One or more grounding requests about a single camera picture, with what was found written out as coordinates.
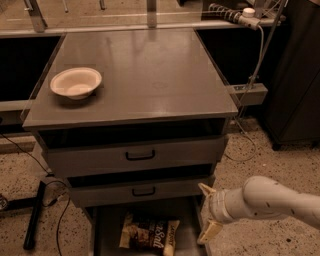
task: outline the black stand leg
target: black stand leg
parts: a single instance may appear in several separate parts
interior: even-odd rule
[[[46,185],[40,181],[38,193],[34,201],[31,218],[29,221],[29,226],[26,234],[26,238],[24,240],[23,249],[32,250],[35,246],[34,236],[37,229],[38,219],[41,212],[42,200],[45,191]]]
[[[18,200],[7,201],[6,198],[1,197],[3,205],[6,204],[4,211],[19,210],[33,207],[29,226],[24,240],[23,249],[32,250],[35,246],[34,236],[37,229],[37,223],[41,212],[42,200],[44,196],[46,185],[40,181],[37,196],[31,198],[23,198]]]

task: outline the drawer handle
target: drawer handle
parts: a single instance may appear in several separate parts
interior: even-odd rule
[[[134,188],[132,189],[132,195],[133,195],[133,196],[152,196],[152,195],[154,195],[155,193],[156,193],[156,188],[155,188],[155,187],[152,187],[152,191],[151,191],[151,192],[141,193],[141,194],[136,193],[136,192],[134,191]]]
[[[141,160],[149,160],[156,156],[156,151],[153,149],[150,156],[143,156],[143,157],[130,157],[129,153],[126,152],[126,158],[128,161],[141,161]]]

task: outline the floor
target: floor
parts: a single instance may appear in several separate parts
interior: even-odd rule
[[[273,151],[268,135],[256,119],[245,118],[243,128],[254,144],[240,133],[235,124],[230,125],[226,155],[216,168],[214,188],[237,188],[253,175],[264,175],[300,192],[320,195],[319,147],[287,145]],[[32,153],[32,137],[13,136],[10,139]],[[35,196],[40,180],[47,183],[53,179],[45,178],[46,173],[38,163],[17,150],[15,145],[5,139],[0,140],[0,145],[3,149],[0,154],[0,192],[9,200]],[[60,183],[51,183],[46,189],[44,204],[64,192]],[[0,255],[59,255],[56,229],[67,198],[64,195],[55,205],[43,208],[32,251],[25,251],[22,247],[31,208],[1,212]],[[71,202],[59,229],[61,254],[88,255],[90,228],[85,215]],[[210,247],[213,256],[320,255],[320,231],[290,217],[268,221],[241,220],[225,225],[211,240]]]

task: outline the power cord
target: power cord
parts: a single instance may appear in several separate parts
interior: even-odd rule
[[[257,153],[257,145],[255,144],[255,142],[251,139],[251,137],[248,135],[248,132],[246,132],[242,125],[240,124],[240,122],[237,120],[237,118],[234,118],[234,121],[235,123],[238,125],[238,127],[240,128],[241,132],[242,132],[242,135],[247,138],[253,145],[253,153],[247,157],[247,158],[244,158],[244,159],[236,159],[232,156],[230,156],[227,152],[224,153],[224,155],[229,158],[230,160],[232,161],[236,161],[236,162],[246,162],[246,161],[249,161],[251,160],[252,158],[254,158],[256,156],[256,153]]]
[[[44,168],[44,166],[39,162],[39,160],[37,159],[37,158],[35,158],[33,155],[31,155],[29,152],[27,152],[27,151],[25,151],[24,149],[22,149],[17,143],[15,143],[14,141],[12,141],[11,139],[9,139],[7,136],[5,136],[4,134],[2,134],[2,133],[0,133],[0,135],[4,138],[4,139],[6,139],[7,141],[9,141],[10,143],[12,143],[13,145],[15,145],[18,149],[20,149],[23,153],[25,153],[25,154],[27,154],[27,155],[29,155],[31,158],[33,158],[38,164],[39,164],[39,166],[42,168],[42,170],[43,171],[45,171],[47,174],[48,174],[48,176],[51,176],[51,175],[53,175],[53,173],[52,172],[48,172],[47,170],[46,170],[46,168]]]
[[[60,223],[61,223],[61,220],[65,214],[65,212],[67,211],[68,209],[68,206],[70,205],[70,197],[68,198],[68,202],[66,204],[66,207],[64,208],[60,218],[59,218],[59,221],[58,221],[58,225],[57,225],[57,230],[56,230],[56,243],[57,243],[57,247],[58,247],[58,252],[59,252],[59,255],[62,256],[62,253],[61,253],[61,249],[60,249],[60,243],[59,243],[59,229],[60,229]]]
[[[274,9],[280,4],[281,0],[277,1],[271,8],[267,9],[266,12],[263,13],[263,17],[274,11]]]
[[[281,15],[282,15],[282,11],[283,11],[284,7],[286,6],[287,2],[288,2],[288,1],[286,1],[286,0],[282,0],[282,1],[280,1],[280,3],[279,3],[279,8],[278,8],[278,11],[277,11],[277,15],[276,15],[276,17],[274,18],[273,25],[272,25],[272,27],[271,27],[271,30],[270,30],[270,32],[269,32],[269,36],[268,36],[268,38],[267,38],[267,40],[266,40],[266,42],[265,42],[265,45],[264,45],[264,47],[263,47],[262,53],[260,53],[260,56],[259,56],[260,58],[259,58],[259,61],[258,61],[258,63],[257,63],[257,66],[256,66],[255,73],[254,73],[254,75],[251,77],[251,80],[250,80],[250,84],[251,84],[251,85],[253,84],[253,82],[254,82],[253,79],[255,79],[255,76],[257,75],[257,72],[258,72],[258,70],[260,69],[260,65],[261,65],[261,63],[262,63],[262,60],[263,60],[263,58],[264,58],[264,56],[265,56],[265,54],[266,54],[266,51],[268,50],[270,41],[271,41],[271,39],[272,39],[272,37],[273,37],[273,34],[274,34],[274,31],[275,31],[276,27],[278,26],[278,22],[279,22],[279,20],[280,20]],[[238,118],[242,116],[243,111],[244,111],[244,109],[242,108],[242,109],[241,109],[241,112],[240,112],[240,115],[238,115]],[[238,120],[235,119],[235,121],[236,121],[237,125],[240,127],[240,129],[243,129],[242,126],[240,125],[240,123],[238,122]],[[244,135],[246,135],[246,137],[247,137],[252,143],[254,143],[254,142],[252,141],[252,139],[251,139],[250,137],[248,137],[248,134],[247,134],[245,131],[244,131]],[[252,157],[249,157],[249,158],[243,159],[243,160],[244,160],[244,161],[250,160],[251,158],[254,157],[254,155],[255,155],[255,152],[254,152],[254,154],[252,155]]]
[[[52,183],[61,183],[62,185],[64,185],[65,187],[67,187],[67,185],[60,181],[60,180],[53,180],[53,181],[50,181],[46,184],[46,187],[49,186],[50,184]],[[43,202],[42,202],[42,206],[44,207],[51,207],[53,205],[55,205],[58,201],[59,201],[59,198],[61,198],[62,196],[64,196],[66,194],[66,192],[62,193],[61,195],[59,195],[58,197],[56,197],[55,199],[51,200],[47,205],[45,205]],[[64,216],[64,214],[66,213],[68,207],[70,205],[70,196],[68,198],[68,202],[63,210],[63,212],[61,213],[60,215],[60,218],[59,218],[59,221],[58,221],[58,224],[57,224],[57,229],[56,229],[56,244],[57,244],[57,248],[58,248],[58,253],[60,256],[62,256],[62,253],[61,253],[61,248],[60,248],[60,243],[59,243],[59,229],[60,229],[60,224],[61,224],[61,220]]]
[[[261,32],[259,59],[258,59],[257,65],[255,67],[255,70],[253,72],[253,75],[249,78],[249,82],[247,84],[247,88],[246,88],[246,90],[244,91],[244,93],[242,94],[242,96],[239,99],[240,106],[242,106],[242,102],[243,102],[244,98],[246,97],[246,95],[248,94],[249,90],[252,89],[253,84],[254,84],[254,82],[255,82],[255,80],[257,78],[257,75],[258,75],[262,60],[263,60],[264,31],[263,31],[263,28],[261,26],[258,26],[258,28],[259,28],[259,30]],[[245,111],[245,107],[241,107],[240,112],[238,114],[238,117],[241,118],[244,115],[244,111]]]

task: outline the gray cabinet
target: gray cabinet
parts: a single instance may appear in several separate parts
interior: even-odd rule
[[[54,95],[52,77],[78,66],[102,74],[95,93],[79,101]],[[92,222],[96,244],[103,244],[94,249],[97,255],[126,255],[118,249],[120,237],[112,245],[101,242],[119,234],[109,229],[110,220],[119,221],[114,214],[128,207],[157,210],[157,205],[170,205],[163,214],[180,216],[182,237],[189,228],[197,230],[192,241],[180,242],[176,255],[186,249],[206,255],[196,245],[197,205],[190,198],[201,195],[198,183],[213,184],[226,127],[236,114],[192,29],[72,33],[23,127],[34,134],[49,167]]]

